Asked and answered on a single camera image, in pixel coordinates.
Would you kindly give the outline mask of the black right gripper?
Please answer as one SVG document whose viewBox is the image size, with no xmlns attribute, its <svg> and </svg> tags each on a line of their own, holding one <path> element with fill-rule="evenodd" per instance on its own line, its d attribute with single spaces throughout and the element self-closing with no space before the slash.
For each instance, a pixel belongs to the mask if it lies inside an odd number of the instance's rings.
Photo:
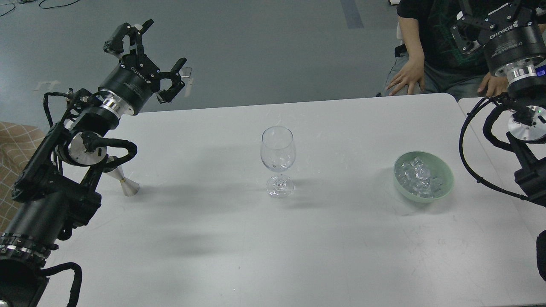
<svg viewBox="0 0 546 307">
<path fill-rule="evenodd" d="M 537 65 L 545 60 L 545 43 L 539 26 L 545 26 L 544 0 L 513 0 L 511 20 L 477 18 L 460 11 L 451 27 L 462 54 L 483 46 L 489 72 L 503 76 L 514 67 Z"/>
</svg>

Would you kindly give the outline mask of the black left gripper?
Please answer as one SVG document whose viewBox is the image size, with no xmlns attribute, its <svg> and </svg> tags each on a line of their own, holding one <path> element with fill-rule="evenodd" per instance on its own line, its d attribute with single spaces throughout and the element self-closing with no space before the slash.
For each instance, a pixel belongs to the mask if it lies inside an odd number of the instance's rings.
<svg viewBox="0 0 546 307">
<path fill-rule="evenodd" d="M 116 56 L 119 60 L 117 66 L 98 87 L 102 96 L 111 93 L 120 97 L 129 108 L 129 115 L 137 115 L 152 96 L 157 93 L 160 104 L 171 103 L 172 100 L 185 87 L 180 70 L 187 62 L 187 58 L 180 58 L 169 72 L 160 72 L 160 69 L 144 53 L 142 36 L 154 24 L 153 19 L 145 21 L 142 25 L 121 24 L 103 45 L 103 51 Z M 129 39 L 129 51 L 124 49 L 124 39 Z M 170 80 L 171 86 L 166 90 L 160 90 L 160 82 L 154 80 Z"/>
</svg>

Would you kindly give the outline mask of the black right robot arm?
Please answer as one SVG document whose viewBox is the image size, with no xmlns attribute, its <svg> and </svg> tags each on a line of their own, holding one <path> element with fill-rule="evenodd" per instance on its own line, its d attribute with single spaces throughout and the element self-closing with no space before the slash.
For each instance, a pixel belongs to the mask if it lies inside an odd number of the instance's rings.
<svg viewBox="0 0 546 307">
<path fill-rule="evenodd" d="M 545 61 L 545 43 L 538 26 L 545 20 L 545 2 L 508 0 L 482 18 L 472 15 L 468 1 L 461 0 L 459 4 L 461 12 L 451 30 L 459 51 L 472 54 L 482 48 L 490 74 L 508 82 L 506 93 L 481 99 L 468 113 L 459 136 L 462 163 L 476 182 L 545 206 L 545 159 L 538 159 L 528 147 L 545 142 L 545 75 L 536 71 L 536 66 Z M 523 194 L 486 181 L 465 159 L 465 132 L 472 119 L 489 103 L 495 107 L 484 121 L 483 134 L 493 146 L 515 154 L 521 169 L 515 171 L 514 180 Z"/>
</svg>

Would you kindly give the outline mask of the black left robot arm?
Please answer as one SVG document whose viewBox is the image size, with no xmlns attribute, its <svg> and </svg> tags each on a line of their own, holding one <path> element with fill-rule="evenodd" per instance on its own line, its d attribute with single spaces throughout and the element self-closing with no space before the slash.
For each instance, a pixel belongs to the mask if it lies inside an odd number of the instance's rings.
<svg viewBox="0 0 546 307">
<path fill-rule="evenodd" d="M 70 239 L 101 207 L 96 189 L 102 175 L 119 170 L 138 152 L 133 142 L 106 134 L 123 115 L 138 115 L 152 95 L 169 103 L 185 87 L 180 71 L 186 58 L 162 72 L 145 54 L 142 37 L 153 23 L 117 27 L 103 50 L 119 61 L 95 93 L 45 93 L 50 129 L 14 183 L 12 199 L 21 207 L 1 235 L 3 307 L 37 306 L 49 278 L 67 270 L 74 273 L 67 305 L 77 305 L 82 268 L 74 262 L 45 264 L 58 249 L 56 241 Z"/>
</svg>

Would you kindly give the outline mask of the person left hand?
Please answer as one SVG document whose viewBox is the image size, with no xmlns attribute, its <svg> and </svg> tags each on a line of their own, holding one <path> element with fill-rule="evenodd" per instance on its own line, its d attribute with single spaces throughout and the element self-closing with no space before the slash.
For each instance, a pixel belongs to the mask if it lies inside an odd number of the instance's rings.
<svg viewBox="0 0 546 307">
<path fill-rule="evenodd" d="M 507 92 L 508 80 L 505 76 L 494 76 L 486 73 L 478 86 L 478 94 L 482 97 L 493 97 Z"/>
</svg>

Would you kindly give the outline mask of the person right hand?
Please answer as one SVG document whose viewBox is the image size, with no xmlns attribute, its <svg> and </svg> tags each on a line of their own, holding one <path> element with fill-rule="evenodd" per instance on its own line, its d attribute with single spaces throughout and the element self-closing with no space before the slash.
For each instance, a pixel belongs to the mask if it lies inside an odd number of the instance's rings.
<svg viewBox="0 0 546 307">
<path fill-rule="evenodd" d="M 416 95 L 424 90 L 424 59 L 409 57 L 387 82 L 384 93 L 388 96 Z"/>
</svg>

